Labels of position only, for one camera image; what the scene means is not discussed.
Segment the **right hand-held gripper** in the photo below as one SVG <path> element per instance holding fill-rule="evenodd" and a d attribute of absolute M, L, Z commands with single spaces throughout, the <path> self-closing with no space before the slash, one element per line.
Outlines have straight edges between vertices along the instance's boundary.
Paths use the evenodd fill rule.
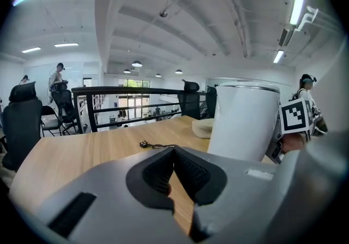
<path fill-rule="evenodd" d="M 308 99 L 299 98 L 279 106 L 279 113 L 266 156 L 280 164 L 283 158 L 283 137 L 287 134 L 299 134 L 306 142 L 311 140 L 313 117 Z"/>

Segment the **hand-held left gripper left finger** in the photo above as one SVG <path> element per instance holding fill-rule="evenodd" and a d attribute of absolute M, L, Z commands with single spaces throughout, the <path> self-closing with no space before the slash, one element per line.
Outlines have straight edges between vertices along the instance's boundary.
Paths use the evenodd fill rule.
<path fill-rule="evenodd" d="M 190 243 L 167 195 L 171 148 L 99 164 L 51 194 L 36 216 L 69 243 Z"/>

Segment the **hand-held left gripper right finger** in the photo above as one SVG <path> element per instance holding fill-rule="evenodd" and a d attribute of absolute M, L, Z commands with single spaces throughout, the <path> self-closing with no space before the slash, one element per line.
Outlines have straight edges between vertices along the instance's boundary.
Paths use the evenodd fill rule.
<path fill-rule="evenodd" d="M 196 167 L 189 235 L 175 243 L 320 243 L 348 184 L 348 132 L 334 132 L 288 153 L 279 165 L 177 148 Z"/>

